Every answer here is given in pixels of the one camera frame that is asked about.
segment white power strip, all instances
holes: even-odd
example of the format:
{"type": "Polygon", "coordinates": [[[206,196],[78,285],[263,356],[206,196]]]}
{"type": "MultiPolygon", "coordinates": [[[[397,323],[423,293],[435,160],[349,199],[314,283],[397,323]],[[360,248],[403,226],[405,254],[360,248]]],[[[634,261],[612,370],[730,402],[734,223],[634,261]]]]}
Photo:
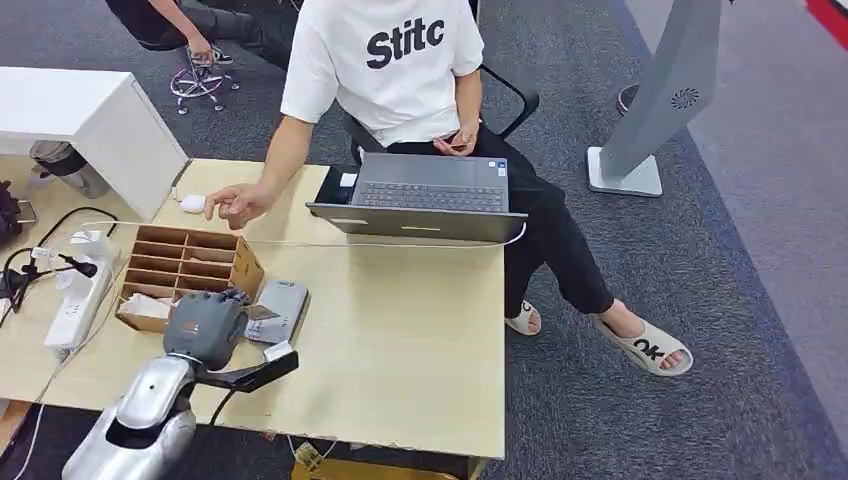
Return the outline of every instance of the white power strip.
{"type": "Polygon", "coordinates": [[[91,322],[112,279],[111,263],[88,257],[83,258],[83,261],[97,265],[97,273],[88,278],[75,270],[63,272],[73,277],[72,284],[67,288],[62,305],[44,337],[44,345],[53,350],[59,362],[64,361],[88,335],[91,322]]]}
{"type": "Polygon", "coordinates": [[[65,361],[88,335],[112,282],[112,262],[120,255],[120,250],[98,230],[77,232],[70,240],[71,245],[85,255],[78,260],[96,265],[97,273],[91,278],[76,270],[59,274],[60,289],[65,297],[44,338],[44,345],[53,351],[59,362],[65,361]]]}

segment chair armrest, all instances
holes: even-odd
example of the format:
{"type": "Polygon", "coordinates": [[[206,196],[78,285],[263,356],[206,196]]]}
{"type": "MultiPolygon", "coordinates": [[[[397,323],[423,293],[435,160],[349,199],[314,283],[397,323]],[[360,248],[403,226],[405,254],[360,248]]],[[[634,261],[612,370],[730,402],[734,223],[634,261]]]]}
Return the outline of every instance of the chair armrest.
{"type": "Polygon", "coordinates": [[[353,143],[362,147],[366,152],[381,153],[386,151],[385,147],[383,147],[380,142],[371,135],[371,132],[362,126],[358,120],[348,114],[345,114],[344,128],[347,130],[347,133],[350,135],[353,143]]]}
{"type": "Polygon", "coordinates": [[[504,84],[507,88],[515,92],[521,100],[524,102],[524,108],[521,110],[521,113],[518,115],[518,118],[513,120],[512,123],[507,126],[503,132],[499,133],[501,138],[506,139],[512,132],[515,131],[516,128],[520,127],[525,120],[527,120],[530,115],[533,115],[533,112],[539,108],[539,91],[536,88],[531,87],[520,79],[510,78],[507,79],[504,75],[501,75],[495,72],[491,67],[486,65],[480,65],[480,68],[491,75],[495,80],[504,84]]]}

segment small device box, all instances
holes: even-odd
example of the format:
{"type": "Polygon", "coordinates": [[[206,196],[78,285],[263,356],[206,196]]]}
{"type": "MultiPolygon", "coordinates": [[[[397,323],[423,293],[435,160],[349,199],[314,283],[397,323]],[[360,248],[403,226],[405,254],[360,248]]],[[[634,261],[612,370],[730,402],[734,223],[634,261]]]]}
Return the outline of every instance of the small device box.
{"type": "Polygon", "coordinates": [[[269,278],[259,300],[248,307],[244,336],[255,342],[291,342],[306,311],[309,292],[303,285],[269,278]]]}

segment cardboard box compartment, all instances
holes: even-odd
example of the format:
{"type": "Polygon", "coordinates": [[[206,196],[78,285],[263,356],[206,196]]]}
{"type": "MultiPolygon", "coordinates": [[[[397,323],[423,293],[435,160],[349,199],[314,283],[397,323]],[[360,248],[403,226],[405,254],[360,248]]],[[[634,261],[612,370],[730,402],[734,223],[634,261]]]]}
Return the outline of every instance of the cardboard box compartment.
{"type": "MultiPolygon", "coordinates": [[[[170,227],[139,227],[120,303],[140,293],[171,303],[192,292],[238,288],[256,300],[265,270],[244,238],[170,227]]],[[[116,315],[136,330],[164,333],[167,319],[116,315]]]]}

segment black cable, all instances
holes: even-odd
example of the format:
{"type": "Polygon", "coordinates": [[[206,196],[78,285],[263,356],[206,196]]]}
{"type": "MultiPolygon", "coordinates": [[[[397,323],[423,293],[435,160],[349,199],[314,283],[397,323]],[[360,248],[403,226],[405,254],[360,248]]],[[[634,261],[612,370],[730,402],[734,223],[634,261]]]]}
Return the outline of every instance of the black cable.
{"type": "Polygon", "coordinates": [[[6,319],[9,318],[9,315],[12,313],[12,307],[9,308],[3,313],[3,318],[0,318],[0,328],[3,328],[3,324],[6,323],[6,319]]]}
{"type": "Polygon", "coordinates": [[[215,426],[215,422],[218,420],[218,415],[221,414],[221,410],[224,409],[224,406],[226,406],[227,402],[229,402],[230,399],[233,398],[233,395],[235,395],[235,393],[235,390],[230,390],[229,392],[227,392],[227,395],[224,396],[224,398],[221,400],[221,403],[219,403],[218,407],[215,408],[215,411],[212,413],[212,418],[209,419],[210,427],[215,426]]]}
{"type": "MultiPolygon", "coordinates": [[[[106,210],[101,210],[101,209],[99,209],[99,208],[95,208],[95,207],[80,207],[80,208],[75,208],[75,209],[71,210],[70,212],[66,213],[64,216],[62,216],[62,218],[60,218],[60,219],[59,219],[59,221],[57,221],[57,222],[56,222],[56,224],[55,224],[55,225],[53,225],[53,227],[52,227],[52,228],[50,228],[50,230],[48,230],[48,231],[47,231],[47,233],[46,233],[46,234],[45,234],[45,235],[41,238],[41,241],[39,241],[39,242],[38,242],[38,246],[39,246],[39,247],[43,247],[43,246],[44,246],[44,244],[45,244],[45,243],[47,243],[47,240],[48,240],[50,237],[52,237],[54,233],[56,233],[56,230],[58,230],[58,229],[59,229],[59,227],[61,227],[61,226],[62,226],[62,224],[63,224],[63,223],[65,223],[65,221],[66,221],[66,220],[68,220],[68,219],[69,219],[69,218],[71,218],[73,215],[75,215],[75,214],[77,214],[77,213],[79,213],[79,212],[97,212],[97,213],[101,213],[101,214],[103,214],[103,215],[106,215],[107,217],[111,218],[112,220],[114,220],[114,221],[116,221],[116,222],[118,221],[118,217],[116,217],[114,213],[109,213],[109,212],[107,212],[106,210]]],[[[116,223],[116,224],[113,224],[113,225],[112,225],[112,227],[111,227],[111,228],[109,228],[109,231],[106,233],[106,236],[107,236],[107,237],[111,237],[111,236],[112,236],[112,234],[115,232],[115,229],[116,229],[116,228],[118,228],[118,224],[117,224],[117,223],[116,223]]]]}
{"type": "Polygon", "coordinates": [[[212,435],[211,428],[214,427],[215,422],[218,421],[218,415],[221,414],[221,411],[224,410],[224,407],[227,405],[227,402],[229,402],[230,399],[233,398],[233,395],[235,395],[235,394],[236,394],[235,390],[230,390],[229,392],[227,392],[227,394],[224,396],[224,398],[221,399],[221,402],[218,403],[218,406],[215,407],[215,411],[212,412],[212,418],[209,419],[209,427],[210,427],[209,433],[204,435],[203,439],[201,439],[197,448],[194,450],[194,455],[192,456],[191,462],[189,462],[189,465],[188,465],[189,468],[187,470],[183,470],[184,472],[190,471],[191,467],[193,467],[194,464],[197,463],[197,459],[200,456],[200,452],[203,451],[203,448],[206,446],[206,442],[209,440],[209,436],[212,435]]]}
{"type": "MultiPolygon", "coordinates": [[[[116,222],[118,221],[118,217],[115,216],[115,214],[107,212],[106,210],[102,210],[102,209],[99,209],[99,208],[96,208],[96,207],[75,208],[75,209],[71,210],[70,212],[66,213],[65,215],[63,215],[62,218],[60,218],[50,228],[50,230],[47,231],[47,233],[41,238],[41,240],[39,240],[38,246],[43,247],[44,244],[47,243],[47,240],[49,240],[50,237],[52,237],[53,234],[56,233],[56,231],[59,229],[59,227],[61,227],[69,218],[71,218],[73,215],[75,215],[79,212],[97,212],[97,213],[100,213],[102,215],[105,215],[105,216],[111,218],[112,220],[114,220],[116,222]]],[[[111,237],[112,234],[115,232],[115,229],[117,227],[118,227],[117,223],[113,224],[109,228],[109,231],[106,232],[106,236],[111,237]]],[[[3,266],[3,286],[4,286],[4,289],[6,290],[7,293],[11,294],[13,292],[11,275],[9,274],[10,271],[11,271],[10,267],[11,267],[12,261],[15,259],[15,257],[20,255],[21,253],[31,252],[31,251],[32,251],[32,248],[22,248],[22,249],[16,251],[15,253],[13,253],[12,256],[10,256],[9,258],[6,259],[6,263],[3,266]]],[[[10,302],[12,302],[12,310],[14,310],[15,312],[17,312],[21,308],[21,305],[23,304],[24,297],[26,296],[26,291],[27,291],[27,288],[29,287],[29,285],[42,276],[42,275],[39,275],[39,272],[35,267],[35,259],[34,258],[30,258],[29,263],[24,265],[22,270],[23,270],[24,275],[25,275],[24,283],[19,287],[17,298],[15,298],[14,296],[10,297],[10,302]]]]}

